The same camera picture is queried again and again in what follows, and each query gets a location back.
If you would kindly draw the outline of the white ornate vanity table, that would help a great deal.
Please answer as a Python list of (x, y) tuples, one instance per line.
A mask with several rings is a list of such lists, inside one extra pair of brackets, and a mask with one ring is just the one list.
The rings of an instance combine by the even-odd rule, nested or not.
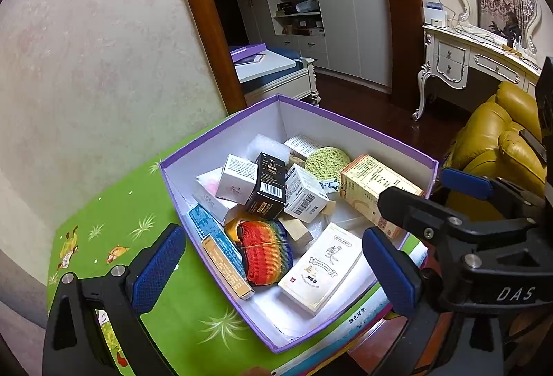
[(471, 70), (482, 72), (499, 82), (510, 82), (532, 94), (541, 68), (531, 57), (504, 49), (498, 37), (478, 30), (424, 25), (424, 63), (417, 73), (419, 104), (412, 114), (419, 120), (424, 113), (425, 85), (439, 79), (450, 89), (464, 90)]

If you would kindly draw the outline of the wooden block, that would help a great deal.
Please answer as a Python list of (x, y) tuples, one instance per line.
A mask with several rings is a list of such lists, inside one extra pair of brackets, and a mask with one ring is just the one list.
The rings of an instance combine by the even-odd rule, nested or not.
[(284, 213), (278, 217), (278, 221), (285, 229), (291, 240), (291, 244), (295, 246), (296, 249), (304, 248), (313, 240), (311, 232), (309, 232), (309, 229), (301, 220)]

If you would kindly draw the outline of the black shaver box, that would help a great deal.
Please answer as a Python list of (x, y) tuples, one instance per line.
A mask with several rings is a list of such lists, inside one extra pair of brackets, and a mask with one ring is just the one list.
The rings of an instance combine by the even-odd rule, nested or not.
[(275, 220), (286, 203), (285, 162), (266, 153), (256, 159), (257, 182), (246, 202), (246, 212)]

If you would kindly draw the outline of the white bedside table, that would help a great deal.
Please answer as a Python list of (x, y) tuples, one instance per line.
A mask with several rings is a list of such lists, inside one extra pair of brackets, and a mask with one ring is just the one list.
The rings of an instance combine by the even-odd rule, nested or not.
[(232, 47), (229, 53), (247, 106), (275, 95), (320, 103), (312, 57), (265, 43)]

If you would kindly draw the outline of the white pink flat box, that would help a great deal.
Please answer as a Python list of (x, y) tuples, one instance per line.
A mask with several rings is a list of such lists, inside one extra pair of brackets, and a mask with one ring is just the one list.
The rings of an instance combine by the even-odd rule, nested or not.
[(192, 195), (198, 204), (203, 207), (220, 224), (225, 225), (233, 220), (242, 210), (241, 204), (218, 198), (216, 191), (221, 177), (221, 168), (198, 175), (195, 178)]

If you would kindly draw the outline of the white box sketched figure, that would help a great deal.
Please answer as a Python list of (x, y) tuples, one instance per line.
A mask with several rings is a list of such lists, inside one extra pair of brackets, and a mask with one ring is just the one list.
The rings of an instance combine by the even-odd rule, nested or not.
[(316, 315), (352, 271), (362, 253), (359, 236), (329, 223), (278, 287), (296, 304)]

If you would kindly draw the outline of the blue gold long box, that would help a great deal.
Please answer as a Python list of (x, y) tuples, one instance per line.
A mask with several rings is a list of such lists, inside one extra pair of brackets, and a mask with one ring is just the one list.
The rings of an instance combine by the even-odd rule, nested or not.
[(222, 226), (199, 204), (188, 212), (201, 238), (201, 245), (221, 277), (236, 296), (249, 299), (254, 290), (246, 281), (242, 257)]

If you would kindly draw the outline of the purple storage box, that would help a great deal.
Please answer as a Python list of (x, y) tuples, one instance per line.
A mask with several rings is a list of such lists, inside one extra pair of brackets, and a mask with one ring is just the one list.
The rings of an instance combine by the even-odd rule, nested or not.
[(378, 217), (326, 193), (290, 146), (334, 146), (379, 164), (379, 188), (432, 191), (439, 164), (377, 130), (285, 96), (260, 101), (161, 162), (187, 236), (236, 313), (272, 352), (311, 339), (362, 300), (376, 278), (361, 249)]

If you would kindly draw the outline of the small white cube box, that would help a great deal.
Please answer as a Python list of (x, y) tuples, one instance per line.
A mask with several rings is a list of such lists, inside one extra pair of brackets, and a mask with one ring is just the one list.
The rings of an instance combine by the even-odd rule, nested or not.
[(246, 205), (258, 176), (258, 164), (229, 154), (221, 169), (216, 197)]

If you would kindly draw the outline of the large white barcode box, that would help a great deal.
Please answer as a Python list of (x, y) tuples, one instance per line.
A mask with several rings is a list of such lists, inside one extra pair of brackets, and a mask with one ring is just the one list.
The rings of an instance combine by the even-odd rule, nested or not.
[(315, 175), (298, 164), (291, 166), (286, 174), (286, 214), (311, 223), (329, 202)]

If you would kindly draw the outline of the white foam block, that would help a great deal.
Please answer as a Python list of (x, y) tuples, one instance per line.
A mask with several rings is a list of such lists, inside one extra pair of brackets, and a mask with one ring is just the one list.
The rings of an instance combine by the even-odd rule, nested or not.
[(289, 163), (291, 150), (288, 146), (272, 138), (257, 134), (246, 148), (246, 158), (251, 162), (255, 162), (261, 153), (280, 159), (287, 165)]

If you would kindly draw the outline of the yellow herbal medicine box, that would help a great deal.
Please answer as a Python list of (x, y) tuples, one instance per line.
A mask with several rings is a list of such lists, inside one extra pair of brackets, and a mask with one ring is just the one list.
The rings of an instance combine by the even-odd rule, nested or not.
[(368, 154), (359, 156), (340, 172), (340, 196), (390, 240), (395, 240), (403, 230), (385, 220), (378, 207), (379, 196), (390, 187), (424, 195), (421, 188)]

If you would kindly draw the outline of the round green sponge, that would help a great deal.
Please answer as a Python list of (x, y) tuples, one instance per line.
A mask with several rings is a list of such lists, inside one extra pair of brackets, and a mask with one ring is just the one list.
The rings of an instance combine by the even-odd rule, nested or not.
[(339, 179), (341, 171), (351, 161), (345, 151), (333, 146), (324, 146), (309, 155), (304, 168), (318, 180)]

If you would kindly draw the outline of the small white orange box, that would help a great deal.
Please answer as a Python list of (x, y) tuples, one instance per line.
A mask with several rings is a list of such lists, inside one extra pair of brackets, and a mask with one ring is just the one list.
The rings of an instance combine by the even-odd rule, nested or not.
[(297, 134), (294, 137), (289, 138), (285, 143), (285, 146), (291, 150), (291, 154), (299, 159), (305, 161), (315, 151), (321, 149), (321, 145), (312, 139), (304, 136), (303, 134)]

